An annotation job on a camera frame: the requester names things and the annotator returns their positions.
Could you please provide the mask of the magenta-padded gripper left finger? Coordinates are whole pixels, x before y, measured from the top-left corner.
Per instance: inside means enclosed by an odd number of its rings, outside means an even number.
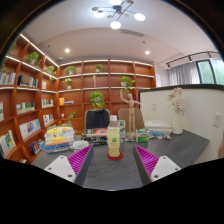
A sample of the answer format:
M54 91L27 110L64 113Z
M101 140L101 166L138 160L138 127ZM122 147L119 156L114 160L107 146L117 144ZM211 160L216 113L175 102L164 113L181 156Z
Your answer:
M93 155L93 146L89 145L68 157L60 155L45 171L82 186Z

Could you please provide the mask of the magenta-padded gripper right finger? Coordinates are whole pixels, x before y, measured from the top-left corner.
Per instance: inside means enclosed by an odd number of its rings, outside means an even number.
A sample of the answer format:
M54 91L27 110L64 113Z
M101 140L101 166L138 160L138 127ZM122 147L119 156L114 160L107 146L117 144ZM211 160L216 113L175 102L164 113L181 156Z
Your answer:
M148 185L180 170L180 167L166 155L133 146L133 156L143 185Z

